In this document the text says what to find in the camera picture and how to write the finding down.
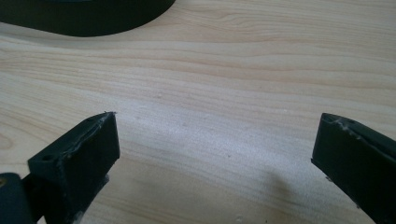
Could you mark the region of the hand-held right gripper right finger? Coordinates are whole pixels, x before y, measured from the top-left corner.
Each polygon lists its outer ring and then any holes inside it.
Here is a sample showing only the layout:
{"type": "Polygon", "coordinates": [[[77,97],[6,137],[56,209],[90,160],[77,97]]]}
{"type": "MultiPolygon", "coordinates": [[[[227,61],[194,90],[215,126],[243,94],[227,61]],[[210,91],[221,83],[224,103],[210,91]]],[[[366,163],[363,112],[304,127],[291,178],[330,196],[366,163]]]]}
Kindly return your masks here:
{"type": "Polygon", "coordinates": [[[311,162],[376,224],[396,224],[396,141],[324,113],[311,162]]]}

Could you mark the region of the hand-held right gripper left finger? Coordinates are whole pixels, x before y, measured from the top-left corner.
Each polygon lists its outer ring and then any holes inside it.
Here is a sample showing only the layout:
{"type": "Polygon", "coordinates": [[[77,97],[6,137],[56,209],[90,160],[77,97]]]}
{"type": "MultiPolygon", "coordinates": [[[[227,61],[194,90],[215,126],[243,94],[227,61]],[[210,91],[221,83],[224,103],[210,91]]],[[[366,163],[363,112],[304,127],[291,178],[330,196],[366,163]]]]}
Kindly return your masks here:
{"type": "Polygon", "coordinates": [[[119,157],[114,112],[84,119],[35,154],[28,160],[30,174],[23,179],[33,221],[80,222],[119,157]]]}

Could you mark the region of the black hook stand with tray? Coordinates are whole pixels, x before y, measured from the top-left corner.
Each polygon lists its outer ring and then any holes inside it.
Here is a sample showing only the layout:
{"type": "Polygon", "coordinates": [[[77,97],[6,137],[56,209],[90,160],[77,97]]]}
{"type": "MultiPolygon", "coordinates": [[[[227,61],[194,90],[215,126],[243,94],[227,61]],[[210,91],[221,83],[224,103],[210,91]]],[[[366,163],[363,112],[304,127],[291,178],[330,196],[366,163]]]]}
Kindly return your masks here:
{"type": "Polygon", "coordinates": [[[0,0],[0,22],[59,35],[114,35],[161,16],[176,0],[0,0]]]}

